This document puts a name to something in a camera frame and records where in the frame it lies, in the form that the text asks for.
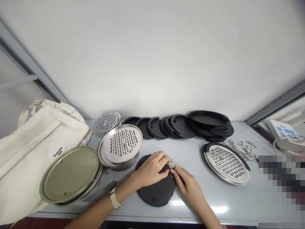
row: wristwatch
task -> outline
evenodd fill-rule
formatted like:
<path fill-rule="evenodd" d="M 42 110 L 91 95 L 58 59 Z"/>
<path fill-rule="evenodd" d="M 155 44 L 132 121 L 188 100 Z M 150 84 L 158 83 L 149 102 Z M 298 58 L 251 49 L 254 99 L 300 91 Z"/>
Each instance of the wristwatch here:
<path fill-rule="evenodd" d="M 113 182 L 113 184 L 111 185 L 111 189 L 109 191 L 109 195 L 110 195 L 110 200 L 111 200 L 111 203 L 113 205 L 113 207 L 118 210 L 121 206 L 122 206 L 122 203 L 118 203 L 117 201 L 117 197 L 115 195 L 115 191 L 117 190 L 117 182 Z"/>

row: person's left hand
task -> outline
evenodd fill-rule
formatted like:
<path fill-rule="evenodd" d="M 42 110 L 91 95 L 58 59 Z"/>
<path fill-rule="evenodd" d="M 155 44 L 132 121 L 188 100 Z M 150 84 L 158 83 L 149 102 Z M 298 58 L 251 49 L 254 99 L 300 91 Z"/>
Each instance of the person's left hand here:
<path fill-rule="evenodd" d="M 173 160 L 163 151 L 154 152 L 147 158 L 140 168 L 130 176 L 136 189 L 150 186 L 167 177 L 169 169 L 159 173 L 167 162 L 173 162 Z"/>

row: bag strap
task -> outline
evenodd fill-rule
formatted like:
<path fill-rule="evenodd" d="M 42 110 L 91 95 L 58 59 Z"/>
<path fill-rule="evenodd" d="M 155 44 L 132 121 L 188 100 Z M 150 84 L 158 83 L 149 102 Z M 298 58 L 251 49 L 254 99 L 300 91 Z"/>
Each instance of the bag strap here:
<path fill-rule="evenodd" d="M 51 107 L 54 107 L 54 106 L 52 106 L 52 103 L 49 103 L 48 101 L 49 100 L 45 100 L 45 99 L 43 99 L 43 100 L 35 100 L 32 105 L 30 105 L 26 109 L 24 109 L 21 112 L 21 114 L 19 116 L 19 119 L 18 119 L 18 128 L 21 125 L 23 125 L 25 123 L 25 121 L 28 119 L 28 117 L 29 117 L 29 110 L 30 109 L 32 109 L 31 115 L 34 115 L 37 112 L 37 105 L 45 106 L 45 105 L 48 104 L 49 106 L 51 105 Z"/>
<path fill-rule="evenodd" d="M 53 101 L 50 101 L 50 100 L 42 99 L 42 100 L 35 100 L 32 105 L 28 106 L 26 109 L 24 109 L 21 112 L 21 114 L 19 116 L 19 119 L 18 119 L 18 128 L 20 126 L 22 126 L 26 122 L 26 120 L 28 119 L 30 109 L 32 109 L 31 115 L 36 114 L 37 105 L 53 107 L 57 110 L 60 110 L 61 112 L 65 113 L 65 114 L 71 116 L 72 118 L 75 118 L 76 120 L 81 121 L 81 119 L 78 115 L 73 114 L 75 112 L 74 107 L 72 107 L 68 104 L 62 103 L 62 102 L 57 103 L 57 102 L 53 102 Z"/>

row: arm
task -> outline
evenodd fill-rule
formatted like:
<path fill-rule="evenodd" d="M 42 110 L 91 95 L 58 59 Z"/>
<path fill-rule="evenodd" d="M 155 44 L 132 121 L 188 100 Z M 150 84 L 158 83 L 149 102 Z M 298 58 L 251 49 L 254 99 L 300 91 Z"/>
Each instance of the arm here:
<path fill-rule="evenodd" d="M 154 152 L 137 171 L 118 186 L 116 190 L 117 201 L 121 203 L 134 191 L 167 177 L 169 170 L 159 173 L 167 162 L 172 162 L 172 159 L 165 152 Z M 65 229 L 99 228 L 113 210 L 110 196 L 107 194 L 69 223 Z"/>
<path fill-rule="evenodd" d="M 179 190 L 199 215 L 208 229 L 222 229 L 222 225 L 207 203 L 195 177 L 186 170 L 175 166 L 171 170 Z"/>

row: white canvas bag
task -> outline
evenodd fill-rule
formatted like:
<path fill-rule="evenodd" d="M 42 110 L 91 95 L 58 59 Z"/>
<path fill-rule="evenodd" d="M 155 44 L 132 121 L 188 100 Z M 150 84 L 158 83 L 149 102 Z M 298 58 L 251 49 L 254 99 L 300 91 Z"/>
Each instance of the white canvas bag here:
<path fill-rule="evenodd" d="M 33 116 L 26 121 L 30 110 Z M 68 104 L 36 100 L 26 108 L 18 129 L 0 139 L 0 225 L 46 207 L 39 195 L 45 171 L 65 151 L 87 144 L 91 135 L 83 117 Z"/>

